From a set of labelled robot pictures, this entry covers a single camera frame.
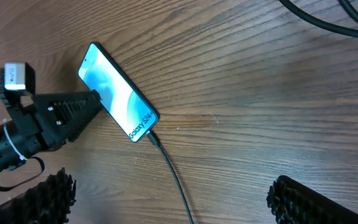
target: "black cable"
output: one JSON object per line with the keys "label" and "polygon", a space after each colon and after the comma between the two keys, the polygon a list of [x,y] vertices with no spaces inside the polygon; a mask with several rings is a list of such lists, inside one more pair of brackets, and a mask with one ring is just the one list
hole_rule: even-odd
{"label": "black cable", "polygon": [[305,11],[301,10],[299,7],[294,5],[290,0],[279,0],[287,9],[289,9],[292,13],[300,17],[306,22],[313,24],[322,29],[335,32],[337,34],[347,35],[350,37],[358,37],[358,30],[350,29],[347,27],[341,27],[335,24],[331,24],[328,22],[324,22],[321,19],[317,19],[314,16],[309,15]]}
{"label": "black cable", "polygon": [[352,17],[352,19],[354,19],[356,22],[358,22],[358,12],[352,6],[349,0],[339,0],[339,3],[343,7],[343,9],[345,9],[349,16]]}
{"label": "black cable", "polygon": [[189,208],[189,205],[187,204],[187,201],[186,201],[186,196],[185,196],[185,193],[183,192],[183,189],[180,185],[180,182],[179,182],[179,178],[175,172],[175,170],[173,169],[173,166],[171,164],[171,162],[169,161],[168,159],[168,156],[167,156],[167,153],[165,152],[165,149],[164,147],[162,146],[160,140],[158,139],[157,135],[153,132],[153,131],[149,131],[147,133],[147,137],[148,139],[150,140],[150,142],[157,148],[159,149],[159,151],[161,152],[161,155],[162,157],[164,158],[165,162],[167,162],[167,165],[169,167],[169,169],[171,170],[171,173],[173,175],[173,178],[175,179],[175,182],[177,183],[177,186],[179,188],[179,192],[180,192],[180,195],[181,195],[181,199],[183,200],[183,203],[185,204],[185,208],[186,208],[186,212],[187,212],[187,215],[189,217],[189,221],[191,224],[194,224],[194,221],[193,221],[193,218],[191,217],[191,212],[190,212],[190,208]]}

